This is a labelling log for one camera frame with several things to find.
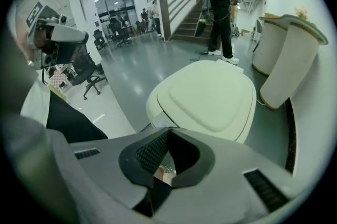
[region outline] cable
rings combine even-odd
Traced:
[[[209,54],[208,51],[202,51],[202,52],[196,51],[195,53],[199,55],[199,58],[190,58],[191,62],[198,62],[200,60],[201,56],[206,56],[206,55]]]
[[[265,104],[261,103],[258,99],[256,99],[256,101],[257,101],[259,104],[265,106]]]

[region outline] black pants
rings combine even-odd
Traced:
[[[231,41],[231,18],[228,8],[213,9],[214,22],[209,40],[209,51],[216,50],[216,41],[221,35],[222,52],[225,58],[233,57]]]
[[[85,115],[51,92],[47,129],[63,133],[68,143],[107,139]]]
[[[155,23],[156,23],[156,29],[157,29],[157,33],[161,34],[161,30],[160,30],[160,19],[159,18],[155,18],[154,19]]]

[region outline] black vent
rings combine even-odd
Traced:
[[[74,152],[77,159],[84,159],[84,158],[87,158],[87,157],[97,155],[98,153],[100,153],[100,152],[96,148],[91,148],[91,149],[87,149],[87,150],[84,150],[84,151]]]
[[[244,173],[244,177],[251,184],[269,212],[279,209],[289,201],[258,169]]]

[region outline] stair railing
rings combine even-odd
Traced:
[[[169,8],[173,6],[173,4],[177,1],[178,0],[172,0],[170,3],[168,3],[167,0],[159,0],[165,40],[168,40],[171,37],[171,22],[177,17],[177,15],[181,12],[181,10],[183,10],[185,6],[192,0],[180,0],[169,11]]]

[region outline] white sneaker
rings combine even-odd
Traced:
[[[214,55],[214,56],[221,56],[221,51],[219,51],[219,50],[216,50],[216,51],[213,51],[213,52],[211,52],[211,51],[209,51],[209,56],[212,56],[212,55]]]
[[[233,64],[233,65],[237,65],[239,63],[239,59],[234,56],[231,58],[222,57],[222,60],[225,62],[229,62],[230,64]]]

